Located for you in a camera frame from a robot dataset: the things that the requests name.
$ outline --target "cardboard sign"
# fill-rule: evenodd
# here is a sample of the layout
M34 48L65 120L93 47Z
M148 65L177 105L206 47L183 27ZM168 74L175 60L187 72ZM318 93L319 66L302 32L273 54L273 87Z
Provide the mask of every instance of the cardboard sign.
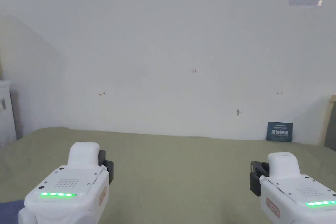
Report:
M292 123L268 123L266 136L267 141L291 142L292 136Z

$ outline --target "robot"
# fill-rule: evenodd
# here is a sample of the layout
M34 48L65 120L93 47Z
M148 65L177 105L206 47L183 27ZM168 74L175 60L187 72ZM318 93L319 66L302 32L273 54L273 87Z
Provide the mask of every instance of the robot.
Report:
M273 224L336 223L336 193L301 174L292 153L271 153L268 163L252 161L250 190L261 197Z
M19 224L97 224L109 198L114 164L93 142L76 142L60 166L25 198Z

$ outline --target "sticker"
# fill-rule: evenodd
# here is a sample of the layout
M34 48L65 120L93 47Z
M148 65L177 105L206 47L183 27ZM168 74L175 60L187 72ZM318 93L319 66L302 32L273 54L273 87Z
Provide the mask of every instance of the sticker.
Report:
M106 196L106 193L107 193L107 188L105 187L103 192L101 193L100 197L99 197L99 206L102 204L105 196Z
M276 216L278 216L278 218L280 218L279 208L276 205L274 205L274 203L270 201L269 198L266 198L266 205L270 210L272 210L272 212L274 212Z

